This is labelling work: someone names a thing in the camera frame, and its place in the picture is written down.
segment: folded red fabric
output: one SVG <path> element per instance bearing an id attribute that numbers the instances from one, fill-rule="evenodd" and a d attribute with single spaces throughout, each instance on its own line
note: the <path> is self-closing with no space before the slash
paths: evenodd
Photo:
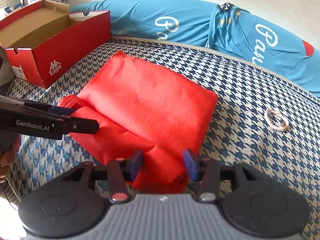
<path id="1" fill-rule="evenodd" d="M 94 135 L 71 133 L 99 162 L 142 150 L 143 167 L 131 186 L 168 194 L 188 183 L 183 151 L 199 151 L 217 100 L 186 77 L 119 51 L 77 96 L 58 105 L 99 122 Z"/>

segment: red shoebox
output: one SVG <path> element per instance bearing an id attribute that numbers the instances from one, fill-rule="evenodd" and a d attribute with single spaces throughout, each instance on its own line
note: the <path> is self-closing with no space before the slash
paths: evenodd
<path id="1" fill-rule="evenodd" d="M 17 77 L 48 88 L 111 38 L 110 12 L 68 14 L 70 5 L 42 0 L 0 21 L 0 45 Z"/>

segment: white cord ring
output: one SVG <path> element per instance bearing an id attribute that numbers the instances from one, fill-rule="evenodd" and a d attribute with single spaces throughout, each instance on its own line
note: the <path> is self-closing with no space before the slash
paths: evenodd
<path id="1" fill-rule="evenodd" d="M 282 127 L 276 126 L 272 123 L 270 117 L 268 116 L 269 114 L 274 114 L 275 116 L 281 118 L 282 120 L 284 120 L 284 122 L 282 123 Z M 282 114 L 280 114 L 279 112 L 272 110 L 270 108 L 268 108 L 265 112 L 264 112 L 264 118 L 266 119 L 268 125 L 270 125 L 270 127 L 274 130 L 280 131 L 280 132 L 284 132 L 286 130 L 288 130 L 289 128 L 289 120 L 287 118 L 285 118 Z"/>

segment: finger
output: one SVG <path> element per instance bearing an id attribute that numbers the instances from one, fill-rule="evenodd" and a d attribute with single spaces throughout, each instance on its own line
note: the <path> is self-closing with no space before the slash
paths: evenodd
<path id="1" fill-rule="evenodd" d="M 0 168 L 0 178 L 5 178 L 9 172 L 10 166 L 4 166 Z"/>
<path id="2" fill-rule="evenodd" d="M 0 167 L 11 165 L 16 158 L 12 149 L 0 155 Z"/>
<path id="3" fill-rule="evenodd" d="M 18 135 L 18 137 L 14 140 L 14 142 L 12 143 L 12 150 L 13 152 L 17 153 L 20 149 L 20 145 L 21 145 L 21 136 Z"/>

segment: human hand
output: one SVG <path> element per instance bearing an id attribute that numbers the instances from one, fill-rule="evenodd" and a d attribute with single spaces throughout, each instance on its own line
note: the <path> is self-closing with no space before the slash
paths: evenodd
<path id="1" fill-rule="evenodd" d="M 12 143 L 10 149 L 0 154 L 0 183 L 5 182 L 5 179 L 10 169 L 10 165 L 14 162 L 16 158 L 16 153 L 19 151 L 20 144 L 21 137 L 19 135 Z"/>

